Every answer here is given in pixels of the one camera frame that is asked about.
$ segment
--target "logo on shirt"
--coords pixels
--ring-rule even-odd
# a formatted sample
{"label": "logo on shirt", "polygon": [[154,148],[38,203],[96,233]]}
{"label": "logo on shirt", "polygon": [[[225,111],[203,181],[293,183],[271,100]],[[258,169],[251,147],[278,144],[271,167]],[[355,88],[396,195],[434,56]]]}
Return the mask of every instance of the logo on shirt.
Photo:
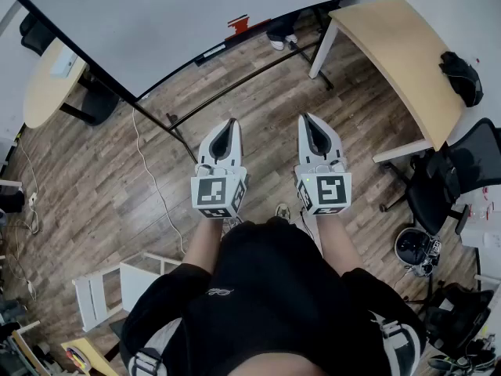
{"label": "logo on shirt", "polygon": [[230,295],[233,290],[224,290],[222,288],[211,288],[206,292],[208,295]]}

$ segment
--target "person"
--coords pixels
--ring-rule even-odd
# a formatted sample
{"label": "person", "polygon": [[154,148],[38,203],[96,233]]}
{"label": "person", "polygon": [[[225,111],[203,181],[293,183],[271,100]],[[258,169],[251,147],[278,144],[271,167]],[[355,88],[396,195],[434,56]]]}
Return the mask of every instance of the person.
{"label": "person", "polygon": [[337,215],[316,221],[323,257],[284,204],[265,224],[243,222],[223,238],[221,219],[202,219],[182,264],[150,285],[124,323],[129,373],[392,374],[375,314],[416,332],[419,359],[417,315],[364,270]]}
{"label": "person", "polygon": [[270,28],[266,31],[269,41],[276,50],[283,50],[284,42],[297,43],[297,36],[294,34],[294,24],[299,18],[300,10],[288,13],[274,20]]}

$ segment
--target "whiteboard frame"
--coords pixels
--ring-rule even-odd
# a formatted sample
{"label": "whiteboard frame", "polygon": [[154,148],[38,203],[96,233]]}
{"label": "whiteboard frame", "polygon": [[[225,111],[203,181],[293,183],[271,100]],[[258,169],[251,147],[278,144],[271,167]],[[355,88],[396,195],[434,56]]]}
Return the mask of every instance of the whiteboard frame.
{"label": "whiteboard frame", "polygon": [[[135,96],[131,92],[129,92],[120,82],[118,82],[113,76],[111,76],[108,72],[106,72],[96,61],[92,60],[90,56],[88,56],[76,43],[70,40],[31,0],[18,0],[21,5],[23,5],[30,13],[35,15],[38,20],[40,20],[59,40],[61,40],[65,45],[67,45],[70,49],[76,52],[92,69],[92,73],[103,82],[109,89],[119,95],[123,100],[127,103],[132,104],[133,102],[137,102],[144,95],[149,93],[152,89],[156,88],[158,85],[163,83],[169,77],[180,71],[182,68],[191,64],[197,57],[193,57],[189,62],[183,64],[176,70],[172,71],[170,74],[167,74],[164,78],[162,78],[158,83],[152,85],[148,90],[142,93],[140,96]],[[332,2],[339,4],[340,0],[332,0]],[[316,5],[311,5],[309,7],[304,7],[303,9],[308,9],[314,7]],[[216,46],[208,49],[206,52],[211,51],[215,47],[220,46],[221,43]]]}

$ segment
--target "white cable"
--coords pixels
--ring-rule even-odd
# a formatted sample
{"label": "white cable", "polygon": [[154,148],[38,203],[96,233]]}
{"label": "white cable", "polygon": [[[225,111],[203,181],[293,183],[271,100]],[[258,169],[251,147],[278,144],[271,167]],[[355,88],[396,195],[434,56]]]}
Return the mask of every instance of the white cable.
{"label": "white cable", "polygon": [[[34,176],[34,169],[33,169],[33,164],[31,163],[31,160],[29,158],[29,156],[27,155],[26,151],[24,150],[23,148],[23,144],[21,143],[21,138],[19,138],[19,147],[21,148],[21,150],[23,151],[24,153],[24,156],[26,156],[26,159],[28,160],[28,164],[30,165],[30,169],[31,169],[31,174],[33,175],[33,180],[34,180],[34,185],[35,185],[35,189],[36,189],[36,192],[35,192],[35,196],[38,196],[38,183],[37,183],[37,179],[36,177]],[[16,252],[17,252],[17,256],[14,256],[14,254],[12,253],[11,251],[11,255],[14,256],[14,259],[16,260],[17,262],[17,265],[21,268],[21,271],[23,272],[23,276],[22,277],[18,277],[15,273],[14,273],[14,270],[13,268],[11,267],[10,265],[10,256],[7,256],[7,263],[9,264],[9,269],[10,269],[10,272],[13,274],[13,276],[18,279],[18,280],[24,280],[26,281],[27,285],[28,285],[28,291],[30,292],[30,295],[31,295],[31,298],[33,299],[33,301],[37,301],[37,291],[35,290],[34,288],[34,285],[33,283],[31,283],[30,280],[28,280],[26,278],[26,273],[24,272],[24,269],[23,267],[21,266],[21,264],[19,263],[19,257],[20,257],[20,252],[19,252],[19,241],[17,240],[17,228],[18,228],[18,223],[23,223],[29,230],[30,230],[30,233],[32,234],[36,234],[38,231],[39,231],[39,228],[38,228],[38,213],[37,211],[34,209],[34,207],[32,208],[30,206],[30,210],[34,213],[34,216],[36,218],[36,228],[33,227],[33,219],[31,221],[31,226],[29,226],[26,222],[24,222],[23,220],[20,220],[20,219],[17,219],[16,220],[16,226],[15,226],[15,235],[16,235]]]}
{"label": "white cable", "polygon": [[[21,138],[19,138],[19,147],[23,151],[24,156],[26,156],[26,159],[28,159],[28,164],[30,165],[30,168],[31,168],[31,174],[33,174],[34,186],[35,186],[35,189],[36,189],[35,195],[38,196],[38,183],[37,183],[36,177],[34,176],[33,164],[31,163],[31,160],[28,157],[27,153],[24,151],[23,144],[21,143]],[[22,223],[24,223],[24,225],[26,225],[26,227],[31,231],[32,234],[36,234],[38,232],[38,213],[37,213],[36,210],[34,210],[31,207],[31,205],[28,205],[28,206],[29,206],[30,210],[34,213],[34,216],[36,218],[36,221],[37,221],[37,228],[36,228],[36,230],[33,230],[31,228],[31,227],[33,227],[33,222],[31,222],[31,226],[27,225],[25,222],[23,222],[21,220],[18,220],[18,222],[21,221]]]}
{"label": "white cable", "polygon": [[[0,240],[4,241],[3,240],[3,236],[2,236],[2,233],[0,233]],[[35,290],[34,288],[34,285],[33,283],[31,283],[31,281],[29,281],[27,278],[26,278],[26,273],[24,272],[24,269],[23,267],[21,266],[21,264],[19,263],[19,245],[17,243],[17,234],[16,234],[16,244],[17,244],[17,258],[16,256],[14,256],[14,254],[12,253],[11,249],[10,249],[10,245],[9,243],[7,243],[7,248],[9,249],[9,251],[11,251],[10,254],[7,255],[7,264],[9,265],[9,270],[10,272],[13,274],[13,276],[18,279],[18,280],[24,280],[26,281],[26,284],[28,285],[28,291],[30,292],[30,295],[31,295],[31,299],[33,299],[33,301],[37,301],[37,291]],[[21,271],[23,272],[23,276],[22,277],[19,277],[17,276],[15,273],[14,273],[14,270],[13,268],[11,267],[10,265],[10,256],[14,256],[14,259],[16,260],[17,262],[17,265],[21,268]]]}
{"label": "white cable", "polygon": [[198,171],[203,167],[203,166],[206,166],[205,168],[209,168],[210,170],[213,170],[213,169],[220,169],[220,170],[225,170],[225,175],[228,175],[228,173],[231,173],[231,174],[235,174],[232,170],[230,170],[229,168],[224,168],[224,167],[215,167],[215,166],[211,166],[209,164],[202,164],[201,166],[198,166],[196,168],[196,171],[195,171],[195,177],[198,177]]}
{"label": "white cable", "polygon": [[36,178],[35,178],[35,176],[34,176],[33,165],[32,165],[32,163],[31,163],[30,158],[28,157],[28,155],[26,154],[26,152],[25,152],[25,151],[24,151],[24,149],[23,149],[23,144],[21,143],[21,138],[19,138],[19,147],[20,147],[20,148],[21,148],[21,150],[23,151],[24,156],[26,156],[26,159],[28,159],[28,163],[30,164],[30,167],[31,167],[31,174],[33,174],[34,185],[35,185],[35,187],[37,188],[37,192],[36,192],[36,194],[38,195],[38,184],[37,184],[37,179],[36,179]]}
{"label": "white cable", "polygon": [[162,197],[162,194],[160,193],[160,190],[158,189],[158,185],[157,185],[157,181],[155,180],[155,177],[153,176],[153,174],[150,173],[150,170],[148,169],[148,166],[146,165],[146,159],[144,158],[144,155],[141,153],[141,150],[139,149],[139,131],[138,131],[138,128],[137,126],[135,125],[135,118],[134,118],[134,113],[135,113],[135,108],[133,107],[132,108],[132,123],[134,124],[134,129],[135,129],[135,133],[137,134],[137,139],[135,140],[135,146],[138,148],[138,152],[139,154],[141,155],[142,157],[142,162],[144,164],[144,168],[146,170],[146,172],[148,174],[150,174],[150,177],[153,179],[153,183],[155,184],[155,188],[157,189],[157,192],[158,194],[160,195],[160,199],[162,200],[162,202],[164,203],[164,208],[165,208],[165,214],[167,215],[167,218],[169,219],[169,222],[171,224],[171,227],[175,230],[175,232],[179,235],[179,246],[181,247],[181,252],[183,254],[185,254],[185,249],[184,247],[182,246],[182,235],[181,233],[179,232],[179,230],[177,228],[175,228],[174,224],[172,224],[172,221],[171,221],[171,216],[169,215],[169,210],[167,210],[167,204],[165,203],[165,199],[164,197]]}

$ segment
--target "black bag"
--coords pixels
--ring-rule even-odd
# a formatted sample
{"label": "black bag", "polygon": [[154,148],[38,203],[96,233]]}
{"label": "black bag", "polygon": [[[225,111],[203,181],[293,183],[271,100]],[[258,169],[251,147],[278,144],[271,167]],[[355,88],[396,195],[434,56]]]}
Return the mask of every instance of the black bag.
{"label": "black bag", "polygon": [[445,52],[440,58],[444,63],[439,66],[449,78],[454,92],[463,98],[467,107],[478,105],[484,93],[477,71],[454,52]]}

